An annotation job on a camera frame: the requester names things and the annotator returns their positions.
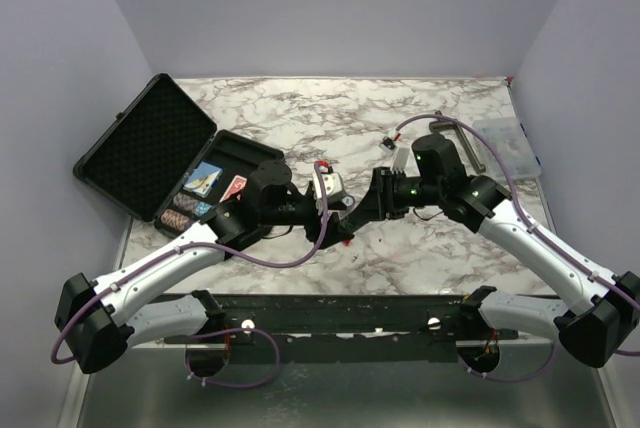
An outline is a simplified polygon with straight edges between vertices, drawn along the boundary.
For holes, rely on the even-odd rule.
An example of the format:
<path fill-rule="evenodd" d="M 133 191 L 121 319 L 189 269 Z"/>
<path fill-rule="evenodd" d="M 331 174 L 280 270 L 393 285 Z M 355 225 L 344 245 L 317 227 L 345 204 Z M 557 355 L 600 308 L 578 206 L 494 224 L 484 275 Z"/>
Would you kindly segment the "light blue poker chip stack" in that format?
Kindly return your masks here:
<path fill-rule="evenodd" d="M 192 213 L 192 217 L 196 220 L 201 220 L 212 208 L 212 206 L 206 202 L 198 203 Z"/>

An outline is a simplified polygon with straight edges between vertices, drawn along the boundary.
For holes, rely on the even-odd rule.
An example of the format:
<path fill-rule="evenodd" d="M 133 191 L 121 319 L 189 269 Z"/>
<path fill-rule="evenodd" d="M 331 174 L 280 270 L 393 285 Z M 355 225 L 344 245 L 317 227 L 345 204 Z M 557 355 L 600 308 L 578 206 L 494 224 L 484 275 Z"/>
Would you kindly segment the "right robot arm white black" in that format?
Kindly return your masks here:
<path fill-rule="evenodd" d="M 439 207 L 449 220 L 509 252 L 559 298 L 543 301 L 481 287 L 459 318 L 467 337 L 516 330 L 557 341 L 577 361 L 603 367 L 639 324 L 638 276 L 616 274 L 587 259 L 524 211 L 514 193 L 487 176 L 468 175 L 445 137 L 420 137 L 411 152 L 418 176 L 375 169 L 365 196 L 342 221 L 347 233 L 401 219 L 413 208 Z"/>

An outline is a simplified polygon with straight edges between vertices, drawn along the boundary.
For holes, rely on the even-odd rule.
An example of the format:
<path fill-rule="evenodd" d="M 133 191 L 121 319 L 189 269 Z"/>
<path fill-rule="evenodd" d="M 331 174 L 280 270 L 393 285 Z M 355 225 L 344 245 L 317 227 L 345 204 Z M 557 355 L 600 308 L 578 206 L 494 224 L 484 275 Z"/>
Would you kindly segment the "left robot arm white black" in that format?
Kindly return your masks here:
<path fill-rule="evenodd" d="M 320 249 L 338 212 L 354 205 L 340 175 L 322 161 L 315 162 L 305 193 L 292 184 L 285 163 L 261 163 L 240 191 L 214 205 L 155 253 L 94 280 L 82 273 L 69 278 L 54 317 L 59 336 L 51 361 L 64 364 L 59 350 L 67 346 L 71 360 L 83 373 L 91 374 L 114 363 L 128 349 L 151 341 L 175 336 L 214 341 L 224 315 L 211 296 L 197 293 L 169 302 L 158 301 L 158 296 L 198 271 L 223 263 L 228 255 L 243 257 L 244 248 L 260 240 L 263 227 L 300 225 L 311 230 L 310 252 L 272 265 L 297 267 Z"/>

